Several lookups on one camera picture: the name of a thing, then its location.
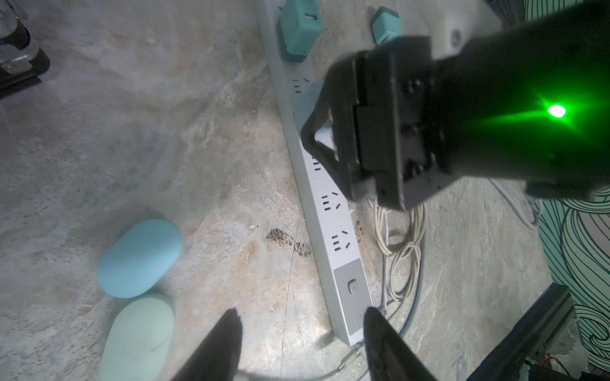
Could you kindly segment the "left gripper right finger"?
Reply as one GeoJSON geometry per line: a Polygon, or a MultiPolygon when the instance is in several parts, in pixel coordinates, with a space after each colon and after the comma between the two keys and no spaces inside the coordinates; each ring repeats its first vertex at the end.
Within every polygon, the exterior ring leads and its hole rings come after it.
{"type": "Polygon", "coordinates": [[[435,380],[378,309],[366,310],[363,332],[371,380],[435,380]]]}

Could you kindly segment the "teal blue charger adapter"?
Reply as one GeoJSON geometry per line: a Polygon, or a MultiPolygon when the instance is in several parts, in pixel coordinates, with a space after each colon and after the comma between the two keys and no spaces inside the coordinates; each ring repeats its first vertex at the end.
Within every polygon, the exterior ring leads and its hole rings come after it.
{"type": "Polygon", "coordinates": [[[375,45],[381,45],[403,33],[399,14],[385,6],[377,9],[370,27],[375,45]]]}

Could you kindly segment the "white power strip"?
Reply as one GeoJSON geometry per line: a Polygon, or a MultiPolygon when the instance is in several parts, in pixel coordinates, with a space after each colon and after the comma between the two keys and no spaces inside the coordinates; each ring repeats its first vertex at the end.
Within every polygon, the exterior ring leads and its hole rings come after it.
{"type": "Polygon", "coordinates": [[[311,59],[290,63],[281,57],[278,22],[284,7],[283,1],[256,3],[261,37],[332,329],[354,346],[363,340],[363,318],[372,300],[349,203],[300,141],[322,84],[311,59]]]}

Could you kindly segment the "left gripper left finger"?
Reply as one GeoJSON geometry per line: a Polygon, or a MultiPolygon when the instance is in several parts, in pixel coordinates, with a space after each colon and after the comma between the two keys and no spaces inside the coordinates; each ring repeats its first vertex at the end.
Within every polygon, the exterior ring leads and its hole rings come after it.
{"type": "Polygon", "coordinates": [[[233,380],[238,372],[241,346],[241,318],[238,311],[231,308],[214,325],[173,380],[233,380]]]}

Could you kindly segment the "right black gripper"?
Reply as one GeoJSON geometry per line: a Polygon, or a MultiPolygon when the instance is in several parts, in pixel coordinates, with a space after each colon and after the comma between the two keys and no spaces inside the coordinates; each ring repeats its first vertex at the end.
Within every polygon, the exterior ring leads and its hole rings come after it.
{"type": "Polygon", "coordinates": [[[522,180],[539,198],[608,186],[607,1],[475,38],[442,60],[429,46],[400,37],[329,68],[300,138],[346,198],[370,196],[372,176],[378,202],[396,211],[459,177],[522,180]]]}

